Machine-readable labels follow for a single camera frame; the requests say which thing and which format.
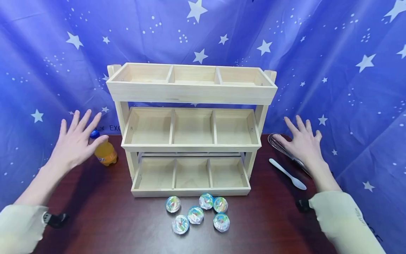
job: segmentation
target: plastic bottle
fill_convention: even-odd
[[[89,144],[92,144],[93,141],[98,137],[100,137],[99,131],[97,130],[92,131],[92,133],[90,134]],[[99,161],[105,166],[117,162],[116,150],[114,150],[113,145],[108,141],[101,143],[96,148],[95,155],[99,159]]]

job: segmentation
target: person's left hand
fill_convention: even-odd
[[[66,132],[66,120],[62,119],[58,141],[56,142],[49,161],[44,166],[44,168],[51,169],[52,174],[63,177],[71,169],[89,158],[101,143],[107,141],[108,136],[103,135],[98,137],[91,145],[88,144],[89,136],[96,128],[102,116],[102,113],[98,113],[89,126],[84,129],[91,112],[92,111],[88,109],[83,118],[79,121],[80,113],[76,110],[68,132]]]

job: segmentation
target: bottle label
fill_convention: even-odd
[[[110,153],[109,155],[105,156],[105,157],[101,157],[98,158],[99,161],[103,164],[109,164],[111,163],[113,160],[115,160],[117,158],[117,153],[116,151],[113,151],[112,153]]]

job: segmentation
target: wooden tray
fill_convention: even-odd
[[[114,101],[269,105],[276,85],[260,68],[126,63],[107,81]]]
[[[247,195],[251,190],[241,157],[141,158],[134,197]]]
[[[250,152],[261,147],[252,109],[130,108],[129,152]]]

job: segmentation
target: finger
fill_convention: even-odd
[[[92,122],[89,124],[89,126],[87,126],[86,130],[84,130],[84,132],[83,132],[83,134],[86,137],[89,137],[90,133],[92,133],[92,131],[97,127],[97,124],[99,123],[101,117],[102,117],[102,113],[99,112],[99,113],[97,113],[95,118],[93,118]]]
[[[309,119],[306,120],[306,130],[313,135],[313,131],[311,129],[311,123],[310,123]]]
[[[315,136],[315,138],[316,138],[316,140],[319,141],[319,142],[320,142],[320,140],[322,139],[322,133],[321,133],[319,130],[316,131],[316,136]]]
[[[87,122],[89,122],[90,114],[92,111],[88,109],[84,114],[83,118],[80,120],[78,126],[76,127],[77,132],[83,132],[84,127],[86,126]]]
[[[96,148],[101,145],[102,143],[104,143],[105,141],[108,140],[108,136],[107,135],[103,135],[100,136],[98,138],[96,138],[95,141],[93,141],[93,143],[91,145],[88,146],[88,149],[90,150],[89,153],[92,154],[95,152]]]
[[[73,131],[75,131],[76,127],[78,126],[79,115],[80,115],[80,112],[78,110],[76,110],[75,114],[73,115],[73,119],[71,122],[71,126],[69,127],[68,133],[72,133]]]
[[[293,133],[293,135],[299,132],[299,130],[293,125],[289,118],[285,117],[285,123],[289,130]]]
[[[272,137],[274,139],[276,139],[276,141],[278,141],[279,143],[281,143],[283,145],[283,147],[286,147],[289,145],[289,141],[287,141],[283,136],[279,135],[279,134],[273,134]]]
[[[298,124],[300,132],[307,132],[306,127],[304,126],[303,121],[299,115],[296,115],[296,123]]]
[[[62,119],[62,122],[60,123],[59,138],[65,135],[66,135],[66,120]]]

